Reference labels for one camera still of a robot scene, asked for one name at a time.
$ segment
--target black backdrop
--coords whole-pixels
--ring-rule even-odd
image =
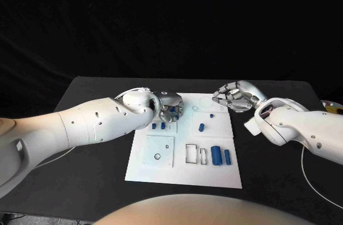
[[[0,116],[78,75],[304,80],[343,103],[340,19],[342,0],[0,0]]]

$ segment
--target blue block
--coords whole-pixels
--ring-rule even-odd
[[[205,124],[200,123],[200,126],[199,126],[199,131],[200,131],[200,132],[203,131],[203,128],[205,128]]]
[[[222,165],[223,160],[222,160],[222,153],[221,153],[221,147],[219,146],[211,147],[211,154],[212,154],[212,164],[215,166]]]
[[[231,165],[231,153],[229,153],[229,150],[223,150],[223,153],[225,153],[226,164]]]

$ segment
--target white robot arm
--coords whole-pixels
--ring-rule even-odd
[[[61,112],[0,118],[0,198],[55,153],[143,129],[157,115],[163,121],[177,120],[182,107],[176,93],[137,88],[115,99],[92,100]]]
[[[223,93],[228,99],[218,97]],[[278,146],[294,140],[317,156],[343,165],[343,115],[310,112],[291,99],[268,99],[245,80],[219,88],[212,100],[238,113],[255,108],[255,115],[245,123],[254,136],[262,133]]]

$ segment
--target black table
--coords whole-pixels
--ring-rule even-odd
[[[134,87],[180,93],[213,93],[234,80],[128,79],[78,77],[66,90],[56,111]],[[309,110],[323,105],[309,83],[252,81],[270,97],[291,98]],[[180,193],[228,196],[278,208],[311,222],[343,223],[343,210],[311,190],[300,168],[301,144],[278,147],[260,134],[252,136],[244,123],[254,112],[231,112],[242,189],[125,181],[134,132],[101,144],[78,147],[59,160],[33,170],[20,185],[0,199],[0,211],[95,221],[128,204]],[[343,166],[304,154],[307,177],[317,190],[343,204]]]

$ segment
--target robotic hand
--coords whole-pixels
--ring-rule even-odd
[[[166,122],[176,121],[182,107],[179,94],[136,88],[61,112],[0,118],[0,198],[55,153],[143,129],[157,115]]]
[[[226,94],[226,99],[219,98],[221,94]],[[245,80],[221,87],[212,100],[238,113],[255,109],[245,123],[254,136],[262,133],[278,146],[294,140],[313,154],[343,165],[343,115],[310,112],[291,99],[268,99]]]

